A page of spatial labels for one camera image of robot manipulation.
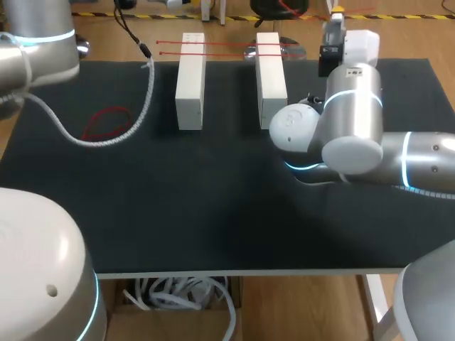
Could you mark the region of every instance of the white plastic cap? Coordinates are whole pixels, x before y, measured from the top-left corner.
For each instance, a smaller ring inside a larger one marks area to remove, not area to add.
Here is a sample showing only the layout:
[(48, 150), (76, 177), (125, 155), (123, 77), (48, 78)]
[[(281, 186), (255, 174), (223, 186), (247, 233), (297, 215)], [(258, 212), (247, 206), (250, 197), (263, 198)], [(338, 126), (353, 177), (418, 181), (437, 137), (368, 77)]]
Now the white plastic cap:
[(376, 67), (379, 45), (380, 37), (375, 32), (369, 30), (346, 31), (343, 64), (365, 63)]
[(27, 339), (60, 312), (80, 281), (85, 252), (62, 207), (0, 188), (0, 340)]
[(270, 122), (270, 138), (283, 151), (307, 152), (319, 117), (318, 112), (307, 104), (288, 105)]
[(382, 161), (382, 146), (369, 139), (344, 136), (322, 148), (322, 160), (335, 172), (358, 175), (372, 171)]

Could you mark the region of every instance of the red string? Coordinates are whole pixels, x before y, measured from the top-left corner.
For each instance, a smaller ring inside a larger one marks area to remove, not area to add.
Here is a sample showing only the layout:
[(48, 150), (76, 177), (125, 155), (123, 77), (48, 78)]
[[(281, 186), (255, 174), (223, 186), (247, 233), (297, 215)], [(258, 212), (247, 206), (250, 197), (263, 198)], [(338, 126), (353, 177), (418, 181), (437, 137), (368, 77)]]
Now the red string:
[[(114, 129), (113, 131), (111, 131), (109, 133), (89, 134), (89, 131), (92, 128), (93, 124), (102, 115), (110, 113), (110, 112), (124, 112), (128, 116), (128, 122), (126, 124), (118, 126), (116, 129)], [(103, 110), (97, 112), (95, 115), (93, 115), (92, 118), (89, 120), (87, 126), (84, 129), (84, 133), (82, 134), (81, 140), (83, 140), (83, 141), (92, 141), (92, 140), (102, 140), (102, 139), (117, 137), (123, 131), (126, 131), (131, 126), (132, 119), (133, 118), (132, 118), (131, 112), (129, 112), (129, 110), (127, 108), (124, 108), (124, 107), (109, 107), (109, 108), (103, 109)]]
[(287, 6), (283, 0), (278, 0), (278, 2), (284, 9), (286, 9), (288, 12), (291, 12), (295, 17), (298, 18), (302, 15), (302, 13), (299, 13), (295, 9), (292, 9), (291, 7)]
[(215, 42), (215, 43), (199, 43), (199, 42), (193, 42), (193, 41), (172, 41), (172, 40), (157, 40), (157, 44), (180, 44), (180, 45), (227, 45), (227, 46), (251, 46), (251, 45), (280, 45), (280, 46), (295, 46), (298, 44), (283, 44), (283, 43), (221, 43), (221, 42)]
[[(160, 51), (160, 55), (210, 55), (210, 56), (216, 56), (216, 57), (245, 57), (246, 55), (244, 53), (181, 53), (181, 52), (164, 52)], [(289, 57), (289, 58), (295, 58), (295, 57), (301, 57), (304, 56), (304, 54), (282, 54), (282, 55), (256, 55), (258, 57)]]

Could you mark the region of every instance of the gray robot arm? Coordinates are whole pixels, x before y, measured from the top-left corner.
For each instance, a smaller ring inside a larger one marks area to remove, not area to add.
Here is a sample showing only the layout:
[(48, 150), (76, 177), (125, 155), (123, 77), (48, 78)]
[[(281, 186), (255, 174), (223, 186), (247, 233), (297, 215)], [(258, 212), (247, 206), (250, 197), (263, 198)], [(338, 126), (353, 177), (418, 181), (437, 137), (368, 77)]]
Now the gray robot arm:
[[(341, 55), (349, 53), (345, 47)], [(442, 194), (455, 194), (455, 135), (383, 132), (379, 72), (367, 63), (339, 64), (328, 76), (321, 115), (292, 104), (270, 124), (272, 141), (296, 178), (393, 185), (455, 199)]]
[(5, 0), (4, 8), (16, 42), (0, 41), (0, 96), (78, 74), (68, 0)]

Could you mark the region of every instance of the yellow black tape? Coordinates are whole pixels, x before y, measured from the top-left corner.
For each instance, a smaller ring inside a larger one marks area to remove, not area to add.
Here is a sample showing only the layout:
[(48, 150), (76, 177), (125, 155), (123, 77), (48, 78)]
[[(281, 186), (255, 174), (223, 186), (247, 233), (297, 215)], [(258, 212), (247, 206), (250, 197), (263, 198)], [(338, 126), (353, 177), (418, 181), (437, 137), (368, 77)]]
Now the yellow black tape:
[[(73, 12), (73, 16), (89, 16), (89, 17), (101, 17), (109, 18), (114, 17), (113, 13), (100, 13), (100, 12)], [(174, 16), (172, 14), (127, 14), (124, 13), (124, 17), (128, 19), (201, 19), (199, 15), (182, 15)], [(389, 16), (383, 14), (351, 14), (346, 15), (347, 19), (355, 20), (396, 20), (396, 19), (433, 19), (433, 20), (455, 20), (455, 16), (452, 14), (407, 14), (402, 16)], [(321, 20), (325, 21), (327, 18), (324, 16), (301, 16), (300, 20)], [(210, 16), (210, 20), (219, 20), (216, 16)], [(258, 21), (259, 16), (226, 16), (226, 21)]]

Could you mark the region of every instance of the black mat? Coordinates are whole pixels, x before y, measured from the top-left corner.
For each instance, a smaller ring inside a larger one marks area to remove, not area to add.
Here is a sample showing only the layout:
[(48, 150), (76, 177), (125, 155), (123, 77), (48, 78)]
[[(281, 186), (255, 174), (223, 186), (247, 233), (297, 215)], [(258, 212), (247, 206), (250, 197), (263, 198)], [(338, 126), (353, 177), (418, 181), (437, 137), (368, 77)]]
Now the black mat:
[[(71, 134), (97, 111), (139, 113), (140, 63), (82, 64), (36, 91)], [(381, 60), (386, 131), (448, 131), (455, 116), (426, 60)], [(208, 63), (204, 130), (179, 133), (178, 65), (156, 65), (152, 110), (128, 142), (84, 149), (35, 104), (21, 115), (0, 185), (49, 197), (75, 219), (98, 273), (393, 268), (455, 238), (455, 202), (374, 185), (306, 187), (259, 130), (254, 65)], [(323, 96), (315, 62), (285, 63), (289, 101)]]

